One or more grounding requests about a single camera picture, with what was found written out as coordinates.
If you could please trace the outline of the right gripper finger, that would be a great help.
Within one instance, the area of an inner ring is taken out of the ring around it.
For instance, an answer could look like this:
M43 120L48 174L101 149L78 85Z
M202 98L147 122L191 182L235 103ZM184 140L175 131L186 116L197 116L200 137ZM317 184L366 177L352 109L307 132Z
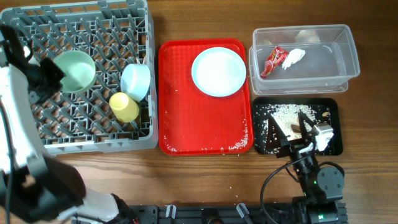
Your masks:
M298 122L300 126L300 133L302 136L302 139L305 142L309 142L311 140L311 134L309 131L307 131L306 124L309 125L310 127L313 126L313 121L308 118L308 116L304 112L298 112Z
M266 149L277 149L277 152L287 152L288 140L272 116L268 117Z

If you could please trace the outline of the grey dishwasher rack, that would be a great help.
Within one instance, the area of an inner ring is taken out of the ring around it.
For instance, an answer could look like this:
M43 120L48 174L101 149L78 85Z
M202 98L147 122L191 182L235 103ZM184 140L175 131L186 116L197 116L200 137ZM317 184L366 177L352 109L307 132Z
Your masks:
M154 69L154 21L146 1L92 1L12 7L1 22L31 42L35 58L54 58L68 50L95 62L94 85L83 93L58 92L32 105L39 136L52 155L152 149L159 140L157 93L151 82L139 102L139 116L116 119L109 105L121 89L123 70L140 63Z

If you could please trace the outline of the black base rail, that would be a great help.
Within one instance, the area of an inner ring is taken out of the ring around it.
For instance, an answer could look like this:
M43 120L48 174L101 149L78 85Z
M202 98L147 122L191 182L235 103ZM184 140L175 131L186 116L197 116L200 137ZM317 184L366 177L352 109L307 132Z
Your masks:
M135 205L131 207L139 223L206 224L206 223L348 223L346 205L302 205L300 203L268 203L266 213L260 206L243 203L234 206L176 207L168 205Z

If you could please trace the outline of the clear plastic bin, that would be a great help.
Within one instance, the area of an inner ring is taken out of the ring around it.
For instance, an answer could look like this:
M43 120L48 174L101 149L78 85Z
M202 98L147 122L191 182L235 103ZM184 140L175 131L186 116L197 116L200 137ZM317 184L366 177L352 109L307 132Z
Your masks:
M275 47L305 55L288 68L277 66L261 78ZM249 49L252 89L257 96L344 92L348 81L360 74L351 29L345 24L258 28Z

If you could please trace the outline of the food scraps and rice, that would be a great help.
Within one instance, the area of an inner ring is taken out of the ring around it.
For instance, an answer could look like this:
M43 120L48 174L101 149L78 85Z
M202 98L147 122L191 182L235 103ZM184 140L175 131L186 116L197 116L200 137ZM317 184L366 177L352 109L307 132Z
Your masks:
M298 112L304 112L313 125L318 123L331 123L330 109L323 105L303 104L256 104L253 110L254 121L254 148L259 154L275 154L277 149L266 149L268 117L272 116L287 140L302 138L298 120ZM306 124L307 131L312 127Z

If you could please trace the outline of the white napkin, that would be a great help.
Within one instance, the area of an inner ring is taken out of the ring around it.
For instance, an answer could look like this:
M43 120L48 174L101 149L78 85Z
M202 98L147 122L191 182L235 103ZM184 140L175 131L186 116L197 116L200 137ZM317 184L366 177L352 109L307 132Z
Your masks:
M288 56L282 63L282 68L286 70L289 68L291 65L297 63L300 61L303 56L305 55L305 50L304 49L293 49L289 52Z

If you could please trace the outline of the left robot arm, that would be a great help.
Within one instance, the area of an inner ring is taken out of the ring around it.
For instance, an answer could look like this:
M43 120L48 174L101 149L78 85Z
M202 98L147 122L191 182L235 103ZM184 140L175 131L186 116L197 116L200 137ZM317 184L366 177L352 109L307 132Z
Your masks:
M65 72L50 58L37 61L16 30L1 24L1 206L27 223L140 223L115 194L86 188L80 173L51 156L31 105L62 89Z

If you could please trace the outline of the red plastic tray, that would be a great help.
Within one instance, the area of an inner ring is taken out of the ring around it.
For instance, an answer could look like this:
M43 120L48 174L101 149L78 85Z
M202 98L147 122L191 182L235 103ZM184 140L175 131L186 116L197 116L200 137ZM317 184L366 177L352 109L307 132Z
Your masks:
M159 146L168 155L240 154L253 144L249 84L226 97L207 95L194 84L192 64L212 47L246 58L238 39L171 40L159 49Z

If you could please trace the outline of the light blue bowl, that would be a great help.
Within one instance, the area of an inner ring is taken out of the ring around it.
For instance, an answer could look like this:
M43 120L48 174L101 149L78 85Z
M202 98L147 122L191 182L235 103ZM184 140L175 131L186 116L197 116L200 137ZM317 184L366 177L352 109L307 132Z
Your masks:
M121 91L135 101L142 101L150 87L150 70L144 64L129 64L121 75Z

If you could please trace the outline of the yellow plastic cup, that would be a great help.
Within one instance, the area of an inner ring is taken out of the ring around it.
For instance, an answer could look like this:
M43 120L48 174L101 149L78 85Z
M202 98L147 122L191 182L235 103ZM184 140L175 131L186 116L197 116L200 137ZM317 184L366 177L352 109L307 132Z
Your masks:
M129 123L139 116L139 105L123 92L117 92L109 99L109 106L115 117Z

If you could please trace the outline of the large light blue plate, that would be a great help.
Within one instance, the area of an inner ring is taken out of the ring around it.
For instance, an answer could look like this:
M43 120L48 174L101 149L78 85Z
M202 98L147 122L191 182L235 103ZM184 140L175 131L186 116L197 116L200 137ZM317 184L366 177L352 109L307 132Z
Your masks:
M236 93L246 81L246 66L233 50L212 47L198 54L191 68L195 86L204 94L226 97Z

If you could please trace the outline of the red snack wrapper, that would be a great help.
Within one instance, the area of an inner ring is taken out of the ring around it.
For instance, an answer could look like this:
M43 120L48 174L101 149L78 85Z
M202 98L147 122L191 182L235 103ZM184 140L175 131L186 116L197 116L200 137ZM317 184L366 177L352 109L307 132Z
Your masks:
M266 58L264 71L260 74L260 77L262 79L267 78L276 67L284 62L288 54L288 51L283 48L279 46L274 47L270 56Z

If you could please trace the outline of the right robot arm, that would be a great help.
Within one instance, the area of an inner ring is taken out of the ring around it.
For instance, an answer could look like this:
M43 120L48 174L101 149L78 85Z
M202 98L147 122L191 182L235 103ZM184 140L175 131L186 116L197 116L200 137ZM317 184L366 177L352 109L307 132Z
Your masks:
M264 203L264 193L270 180L282 170L293 167L294 180L302 188L303 196L292 200L292 208L299 223L342 223L338 201L343 198L344 169L334 162L319 163L316 151L324 151L333 138L333 128L328 123L315 124L303 112L298 113L300 139L288 140L276 120L268 116L267 144L278 148L278 158L288 156L290 161L275 170L264 181L261 193L261 210L272 223Z

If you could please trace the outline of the black plastic tray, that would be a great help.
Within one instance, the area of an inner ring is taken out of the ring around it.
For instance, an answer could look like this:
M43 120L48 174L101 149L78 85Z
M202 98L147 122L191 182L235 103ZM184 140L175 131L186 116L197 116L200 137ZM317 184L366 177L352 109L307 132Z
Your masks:
M343 152L343 141L341 137L341 125L340 117L338 112L338 105L336 101L332 98L281 98L281 97L259 97L256 98L252 104L252 115L254 110L254 105L256 104L303 104L303 105L323 105L330 109L330 119L329 124L333 128L333 137L328 143L326 149L319 152L319 155L323 156L337 156Z

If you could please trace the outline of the green bowl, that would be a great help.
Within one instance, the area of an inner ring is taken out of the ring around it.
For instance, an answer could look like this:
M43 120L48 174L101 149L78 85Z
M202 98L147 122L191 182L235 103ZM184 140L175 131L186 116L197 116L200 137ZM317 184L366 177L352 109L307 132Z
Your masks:
M96 65L87 53L69 50L56 56L53 62L65 74L60 80L62 92L83 93L94 85Z

